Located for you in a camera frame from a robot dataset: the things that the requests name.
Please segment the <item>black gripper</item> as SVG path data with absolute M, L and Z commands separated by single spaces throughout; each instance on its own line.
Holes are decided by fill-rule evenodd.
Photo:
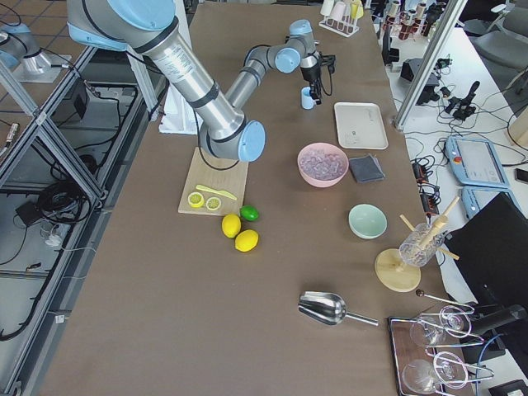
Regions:
M 330 82 L 329 90 L 332 91 L 332 75 L 335 73 L 335 63 L 335 54 L 323 54 L 318 51 L 315 51 L 314 53 L 309 54 L 307 57 L 301 59 L 300 70 L 303 75 L 303 79 L 309 83 L 309 94 L 316 105 L 320 105 L 322 103 L 321 96 L 317 92 L 326 92 L 321 77 L 322 68 L 327 68 L 328 70 Z

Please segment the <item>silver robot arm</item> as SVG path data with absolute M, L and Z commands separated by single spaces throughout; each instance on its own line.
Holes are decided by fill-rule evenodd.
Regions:
M 317 104 L 325 92 L 321 69 L 334 70 L 334 55 L 317 51 L 310 22 L 298 20 L 284 44 L 250 49 L 238 77 L 222 93 L 179 33 L 174 2 L 79 0 L 69 1 L 67 12 L 69 35 L 78 43 L 149 57 L 203 120 L 199 145 L 217 158 L 252 162 L 261 156 L 264 126 L 249 120 L 242 108 L 268 70 L 300 69 Z
M 284 46 L 279 46 L 276 52 L 272 52 L 270 46 L 267 46 L 263 53 L 258 45 L 251 48 L 247 53 L 247 59 L 253 63 L 258 62 L 261 67 L 254 68 L 252 65 L 248 65 L 242 71 L 252 74 L 256 83 L 260 83 L 262 76 L 270 68 L 277 69 L 282 73 L 290 73 L 294 69 L 300 68 L 304 80 L 309 83 L 312 98 L 319 100 L 321 93 L 319 81 L 321 77 L 321 54 L 317 51 L 302 54 L 291 44 L 292 40 L 305 38 L 303 33 L 295 30 L 295 27 L 308 24 L 307 21 L 296 21 L 290 28 L 290 39 L 286 41 Z M 81 35 L 81 41 L 85 45 L 117 52 L 126 51 L 127 44 L 123 41 L 112 39 L 108 35 L 95 35 L 92 31 L 79 30 L 76 26 L 72 28 L 75 33 Z M 9 68 L 15 67 L 23 59 L 33 59 L 40 52 L 41 47 L 36 43 L 28 26 L 24 24 L 1 26 L 1 58 Z

